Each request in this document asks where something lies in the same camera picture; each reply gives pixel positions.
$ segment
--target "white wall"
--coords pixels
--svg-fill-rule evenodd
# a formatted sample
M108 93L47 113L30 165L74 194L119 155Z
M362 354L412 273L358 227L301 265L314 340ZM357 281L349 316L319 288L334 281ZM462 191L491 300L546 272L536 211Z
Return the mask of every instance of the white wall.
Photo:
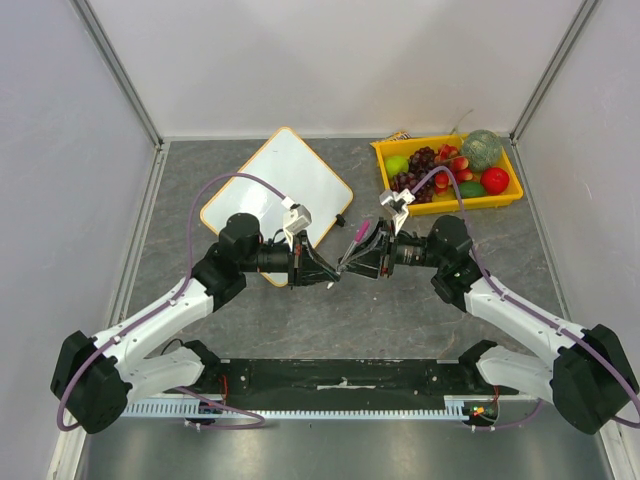
M106 313L153 149L67 0L0 14L0 465L44 478L62 340Z
M638 378L639 24L637 0L602 2L521 142L572 319L613 328Z
M580 0L91 0L163 135L510 131Z

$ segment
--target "bunch of grapes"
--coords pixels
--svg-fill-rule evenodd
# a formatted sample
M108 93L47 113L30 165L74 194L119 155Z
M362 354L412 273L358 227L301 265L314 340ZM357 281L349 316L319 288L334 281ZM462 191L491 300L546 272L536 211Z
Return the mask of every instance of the bunch of grapes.
M409 172L399 173L393 177L392 189L401 192L405 188L412 190L420 180L436 167L436 152L429 147L423 147L409 157ZM435 180L427 180L420 190L415 193L414 203L429 203L433 199Z

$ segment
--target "yellow basket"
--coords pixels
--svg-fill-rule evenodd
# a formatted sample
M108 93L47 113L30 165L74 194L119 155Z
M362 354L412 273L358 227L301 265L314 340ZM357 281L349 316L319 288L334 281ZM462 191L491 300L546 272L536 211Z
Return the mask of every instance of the yellow basket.
M378 166L380 167L380 173L382 173L382 181L384 182L384 188L388 189L389 178L387 178L387 171L384 168L384 159L392 157L393 155L404 155L409 157L416 150L422 147L431 147L434 151L438 151L443 144L452 145L460 149L462 147L462 139L467 135L444 135L442 137L427 137L427 138L412 138L409 140L397 140L378 142L373 144L373 148L376 150L376 156L378 157ZM477 198L466 198L463 200L464 207L466 209L474 208L487 208L487 207L504 207L511 204L514 200L519 200L524 195L520 181L516 176L516 172L509 162L507 153L502 149L502 156L496 167L502 168L509 174L509 186L500 195L487 195ZM474 180L477 180L478 176L474 174ZM420 203L417 205L409 205L409 214L414 215L426 215L428 213L443 213L443 212L457 212L460 210L458 201L456 200L453 189L444 195L434 195L433 202Z

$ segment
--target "green apple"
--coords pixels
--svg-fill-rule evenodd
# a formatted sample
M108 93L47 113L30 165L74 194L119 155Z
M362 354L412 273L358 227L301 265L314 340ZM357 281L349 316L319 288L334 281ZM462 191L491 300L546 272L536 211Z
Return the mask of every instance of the green apple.
M387 171L387 177L391 180L397 174L409 171L409 158L403 155L387 157L384 159L384 168Z

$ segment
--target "robotic arm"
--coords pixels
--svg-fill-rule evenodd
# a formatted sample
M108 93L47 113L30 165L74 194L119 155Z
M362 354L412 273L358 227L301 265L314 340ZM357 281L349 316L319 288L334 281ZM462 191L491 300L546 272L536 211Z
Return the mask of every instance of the robotic arm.
M393 224L380 219L368 239L340 260L338 271L376 279L390 277L397 265L437 269L431 283L443 301L495 325L535 354L511 352L486 340L475 345L463 357L475 363L477 374L487 383L553 403L578 430L597 432L629 397L593 356L560 333L564 330L604 356L638 393L620 341L610 329L603 325L587 329L557 318L510 292L495 277L483 276L469 255L472 240L461 219L439 217L426 237L404 230L396 233ZM539 321L536 313L553 319L557 327Z
M91 338L80 331L67 337L51 391L61 399L80 366L113 338L115 342L108 355L102 354L91 363L67 401L66 408L87 433L97 433L111 425L130 403L195 383L206 365L217 363L215 354L200 341L186 342L167 355L146 357L187 325L231 301L246 287L245 272L285 272L292 288L340 279L309 242L303 230L309 218L304 207L292 207L284 222L287 243L263 243L256 217L246 213L230 217L218 242L192 269L188 286L179 298L174 299L185 279L118 325ZM119 335L167 302L169 305L151 321L142 323L128 335Z

